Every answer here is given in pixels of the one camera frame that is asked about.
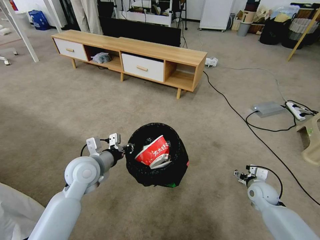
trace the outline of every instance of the beige carpet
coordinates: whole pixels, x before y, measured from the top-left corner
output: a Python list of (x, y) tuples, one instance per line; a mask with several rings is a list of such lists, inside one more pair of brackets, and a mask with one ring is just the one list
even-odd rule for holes
[[(219, 59), (206, 69), (210, 81), (225, 93), (242, 116), (252, 104), (283, 103), (273, 77), (278, 77), (288, 99), (320, 109), (320, 46), (298, 50), (288, 63), (290, 49), (267, 46), (258, 36), (234, 32), (197, 31), (188, 23), (188, 47), (202, 49)], [(284, 185), (282, 200), (320, 235), (320, 207), (298, 187), (289, 172), (248, 130), (205, 76), (194, 93), (176, 100), (176, 89), (125, 76), (59, 56), (50, 35), (30, 30), (30, 41), (40, 62), (34, 63), (22, 41), (19, 56), (0, 62), (0, 181), (46, 205), (64, 186), (66, 165), (78, 157), (85, 139), (118, 132), (125, 143), (140, 126), (163, 122), (180, 135), (190, 165), (179, 187), (143, 187), (129, 175), (125, 159), (111, 169), (110, 178), (85, 195), (82, 212), (70, 239), (272, 239), (260, 213), (250, 206), (246, 187), (232, 175), (246, 164), (276, 171)], [(289, 113), (252, 124), (287, 128)], [(294, 129), (257, 134), (288, 164), (302, 185), (318, 201), (319, 168), (304, 162), (301, 139)], [(272, 174), (268, 183), (279, 190)]]

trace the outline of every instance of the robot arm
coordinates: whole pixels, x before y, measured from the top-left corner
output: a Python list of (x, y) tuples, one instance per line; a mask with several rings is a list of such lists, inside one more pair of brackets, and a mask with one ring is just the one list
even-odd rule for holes
[(48, 203), (29, 240), (67, 240), (81, 212), (82, 196), (96, 189), (109, 176), (109, 169), (133, 145), (121, 147), (120, 134), (109, 136), (109, 149), (101, 151), (99, 138), (87, 139), (89, 157), (72, 160), (65, 170), (67, 186)]
[(261, 212), (263, 221), (275, 240), (320, 240), (313, 230), (294, 211), (279, 200), (277, 191), (265, 182), (268, 171), (247, 166), (250, 174), (234, 174), (238, 181), (248, 187), (248, 197), (252, 205)]

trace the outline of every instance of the white drawer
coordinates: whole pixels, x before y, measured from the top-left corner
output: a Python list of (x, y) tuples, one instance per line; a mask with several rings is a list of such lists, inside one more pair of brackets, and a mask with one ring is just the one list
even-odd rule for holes
[(163, 62), (122, 53), (124, 71), (163, 82)]
[(73, 58), (78, 58), (84, 61), (88, 60), (82, 44), (69, 42), (69, 41), (65, 41), (57, 38), (54, 38), (54, 41), (61, 54), (69, 57), (73, 57)]

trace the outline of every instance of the black garbage bag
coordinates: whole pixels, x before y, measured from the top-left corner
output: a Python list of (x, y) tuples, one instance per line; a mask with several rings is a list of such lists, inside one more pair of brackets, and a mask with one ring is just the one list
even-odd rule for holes
[[(171, 163), (163, 168), (151, 169), (149, 166), (135, 160), (135, 156), (156, 138), (163, 135), (169, 145), (169, 158)], [(132, 154), (127, 153), (127, 169), (138, 183), (145, 187), (159, 185), (163, 187), (176, 187), (180, 184), (189, 165), (187, 151), (179, 135), (173, 128), (163, 123), (149, 123), (140, 127), (130, 137), (129, 143), (134, 144)]]
[(262, 30), (259, 41), (267, 45), (276, 45), (287, 35), (291, 19), (285, 22), (275, 22), (274, 19), (267, 19)]

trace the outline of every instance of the beige pants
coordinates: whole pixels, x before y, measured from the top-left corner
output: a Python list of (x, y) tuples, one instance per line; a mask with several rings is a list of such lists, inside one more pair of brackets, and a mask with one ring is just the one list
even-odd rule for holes
[(71, 0), (74, 15), (82, 32), (101, 34), (97, 0)]

